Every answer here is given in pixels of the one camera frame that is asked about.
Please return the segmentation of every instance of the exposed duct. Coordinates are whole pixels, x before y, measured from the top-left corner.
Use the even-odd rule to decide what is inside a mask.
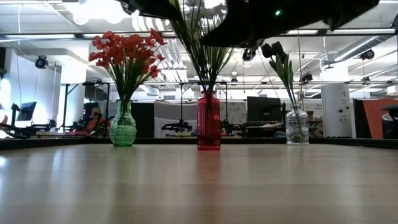
[[[345,49],[337,52],[332,57],[333,60],[324,61],[324,65],[331,65],[338,62],[344,62],[352,57],[355,57],[383,42],[392,38],[393,35],[385,35],[385,36],[375,36],[375,37],[363,37],[346,47]]]

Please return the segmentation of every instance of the wall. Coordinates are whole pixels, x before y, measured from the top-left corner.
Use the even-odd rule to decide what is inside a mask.
[[[21,105],[36,101],[33,114],[33,122],[47,124],[58,113],[58,99],[60,92],[60,72],[51,69],[39,70],[34,63],[17,56],[13,49],[6,51],[6,70],[4,78],[9,82],[9,89],[1,92],[2,105],[7,109],[6,113],[11,117],[11,105]],[[30,122],[16,122],[16,126],[29,126]]]

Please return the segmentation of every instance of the clear glass vase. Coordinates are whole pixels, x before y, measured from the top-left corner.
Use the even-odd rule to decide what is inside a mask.
[[[136,121],[131,115],[131,101],[118,100],[118,113],[112,121],[110,137],[114,146],[132,146],[136,140]]]
[[[198,100],[198,150],[220,150],[221,121],[220,100],[213,91],[202,92]]]
[[[310,130],[308,114],[299,105],[291,105],[292,110],[286,114],[286,140],[289,145],[309,145]]]

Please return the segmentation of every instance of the table surface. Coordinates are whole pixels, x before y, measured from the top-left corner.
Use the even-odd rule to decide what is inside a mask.
[[[0,152],[0,223],[397,223],[398,151],[106,144]]]

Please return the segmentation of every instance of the computer monitor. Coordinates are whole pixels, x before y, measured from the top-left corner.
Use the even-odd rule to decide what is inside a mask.
[[[23,103],[17,121],[30,121],[35,111],[36,102]]]
[[[248,121],[282,121],[280,99],[248,96]]]

